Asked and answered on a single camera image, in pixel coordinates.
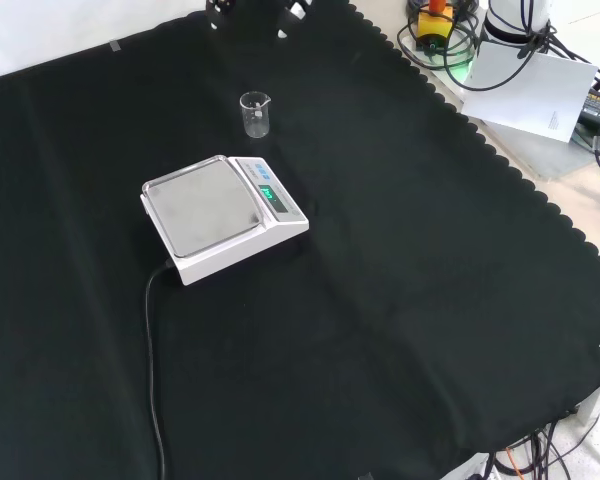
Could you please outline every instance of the white wall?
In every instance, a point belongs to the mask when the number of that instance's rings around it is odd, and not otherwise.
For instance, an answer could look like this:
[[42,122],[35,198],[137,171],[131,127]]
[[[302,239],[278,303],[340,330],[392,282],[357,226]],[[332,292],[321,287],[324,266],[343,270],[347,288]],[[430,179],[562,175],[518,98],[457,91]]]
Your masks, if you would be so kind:
[[205,0],[0,0],[0,75],[152,29]]

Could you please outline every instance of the digital scale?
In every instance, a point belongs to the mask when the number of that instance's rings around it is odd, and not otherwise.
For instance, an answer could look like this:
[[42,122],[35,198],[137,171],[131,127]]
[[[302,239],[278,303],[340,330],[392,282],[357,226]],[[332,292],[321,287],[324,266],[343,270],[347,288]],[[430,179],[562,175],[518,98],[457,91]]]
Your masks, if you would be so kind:
[[185,285],[309,229],[262,158],[217,155],[145,183],[140,198]]

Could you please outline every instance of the glass beaker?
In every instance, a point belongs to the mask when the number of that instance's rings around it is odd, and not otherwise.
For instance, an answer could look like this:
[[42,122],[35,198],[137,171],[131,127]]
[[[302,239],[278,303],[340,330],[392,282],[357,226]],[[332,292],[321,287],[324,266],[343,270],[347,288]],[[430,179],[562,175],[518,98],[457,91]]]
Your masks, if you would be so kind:
[[240,97],[244,131],[251,138],[262,138],[269,133],[269,103],[265,93],[248,92]]

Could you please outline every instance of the scale display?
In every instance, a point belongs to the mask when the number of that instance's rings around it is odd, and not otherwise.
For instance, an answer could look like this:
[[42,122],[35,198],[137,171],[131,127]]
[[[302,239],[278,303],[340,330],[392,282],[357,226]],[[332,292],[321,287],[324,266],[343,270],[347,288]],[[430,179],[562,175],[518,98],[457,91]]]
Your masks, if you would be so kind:
[[284,204],[280,201],[276,192],[273,191],[271,185],[258,185],[260,187],[260,191],[264,195],[264,198],[267,199],[269,204],[273,207],[273,209],[278,213],[287,213],[289,210],[286,209]]

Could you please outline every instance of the yellow device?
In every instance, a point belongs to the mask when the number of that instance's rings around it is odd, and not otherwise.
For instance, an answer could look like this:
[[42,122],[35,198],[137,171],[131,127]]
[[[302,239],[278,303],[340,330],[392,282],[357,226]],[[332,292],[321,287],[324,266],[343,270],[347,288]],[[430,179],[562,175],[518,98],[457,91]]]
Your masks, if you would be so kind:
[[[453,7],[444,8],[442,15],[453,18]],[[427,12],[418,15],[418,42],[425,44],[444,44],[451,32],[451,22],[446,18],[434,17]]]

